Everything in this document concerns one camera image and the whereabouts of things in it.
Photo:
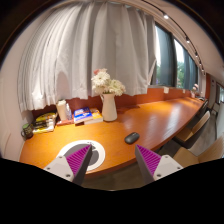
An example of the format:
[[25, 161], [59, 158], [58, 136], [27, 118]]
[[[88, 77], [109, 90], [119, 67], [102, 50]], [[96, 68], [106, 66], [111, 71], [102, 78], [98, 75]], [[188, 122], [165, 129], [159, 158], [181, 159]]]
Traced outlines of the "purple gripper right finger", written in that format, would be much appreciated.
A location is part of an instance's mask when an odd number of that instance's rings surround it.
[[182, 166], [169, 155], [160, 156], [140, 145], [135, 146], [135, 156], [145, 184], [182, 169]]

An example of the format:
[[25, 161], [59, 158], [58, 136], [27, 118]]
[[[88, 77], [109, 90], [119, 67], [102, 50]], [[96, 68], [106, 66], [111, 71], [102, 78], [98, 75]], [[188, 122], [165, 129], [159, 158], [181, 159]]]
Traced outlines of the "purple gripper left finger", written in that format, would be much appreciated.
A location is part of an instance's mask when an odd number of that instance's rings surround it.
[[44, 170], [76, 185], [81, 185], [92, 156], [92, 146], [87, 145], [68, 156], [58, 156]]

